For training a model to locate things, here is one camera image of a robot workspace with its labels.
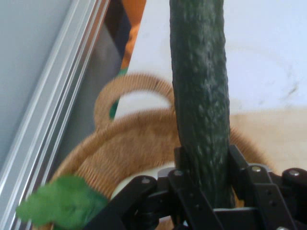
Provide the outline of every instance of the cucumber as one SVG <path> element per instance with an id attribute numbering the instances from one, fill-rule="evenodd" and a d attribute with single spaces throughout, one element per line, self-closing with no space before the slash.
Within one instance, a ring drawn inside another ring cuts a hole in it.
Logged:
<path id="1" fill-rule="evenodd" d="M 227 178 L 229 96 L 223 0 L 170 0 L 170 46 L 180 143 L 213 208 L 233 207 Z"/>

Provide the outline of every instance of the green leaf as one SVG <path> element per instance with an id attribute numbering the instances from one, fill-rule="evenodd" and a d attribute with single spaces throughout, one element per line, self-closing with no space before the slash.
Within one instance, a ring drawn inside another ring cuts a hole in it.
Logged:
<path id="1" fill-rule="evenodd" d="M 16 215 L 38 227 L 53 222 L 58 228 L 75 230 L 84 227 L 106 204 L 107 199 L 83 178 L 68 175 L 38 188 L 21 202 Z"/>

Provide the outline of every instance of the marble surface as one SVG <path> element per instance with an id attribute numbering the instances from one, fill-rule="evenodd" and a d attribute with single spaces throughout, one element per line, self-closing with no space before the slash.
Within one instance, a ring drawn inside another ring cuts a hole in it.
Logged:
<path id="1" fill-rule="evenodd" d="M 237 114 L 307 105 L 307 2 L 225 1 L 230 111 Z M 172 80 L 169 1 L 147 0 L 128 72 Z M 116 117 L 167 106 L 148 92 L 120 99 Z"/>

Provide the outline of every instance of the orange object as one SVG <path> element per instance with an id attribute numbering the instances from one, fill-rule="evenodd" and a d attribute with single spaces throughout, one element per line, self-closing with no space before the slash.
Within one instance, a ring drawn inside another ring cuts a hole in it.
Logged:
<path id="1" fill-rule="evenodd" d="M 121 69 L 125 69 L 128 67 L 131 59 L 146 0 L 122 0 L 122 3 L 131 24 L 129 40 L 126 45 L 125 55 L 121 64 Z"/>
<path id="2" fill-rule="evenodd" d="M 135 26 L 141 22 L 146 0 L 122 0 L 126 14 L 129 18 L 131 26 Z"/>

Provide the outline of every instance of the screw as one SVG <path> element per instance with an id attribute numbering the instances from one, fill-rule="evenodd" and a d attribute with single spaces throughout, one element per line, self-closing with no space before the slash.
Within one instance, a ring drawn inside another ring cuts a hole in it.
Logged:
<path id="1" fill-rule="evenodd" d="M 142 179 L 143 184 L 148 184 L 149 182 L 150 182 L 150 180 L 145 178 L 145 177 Z"/>
<path id="2" fill-rule="evenodd" d="M 257 173 L 259 173 L 261 171 L 261 168 L 258 167 L 258 166 L 253 166 L 251 169 L 252 169 L 252 171 L 257 172 Z"/>
<path id="3" fill-rule="evenodd" d="M 285 227 L 278 227 L 276 230 L 289 230 L 289 229 L 287 229 Z"/>
<path id="4" fill-rule="evenodd" d="M 176 170 L 176 171 L 174 171 L 174 175 L 175 175 L 175 176 L 182 176 L 182 175 L 183 175 L 183 172 L 180 171 L 180 170 Z"/>
<path id="5" fill-rule="evenodd" d="M 298 176 L 299 175 L 299 172 L 296 171 L 296 170 L 290 170 L 289 173 L 290 173 L 291 176 Z"/>

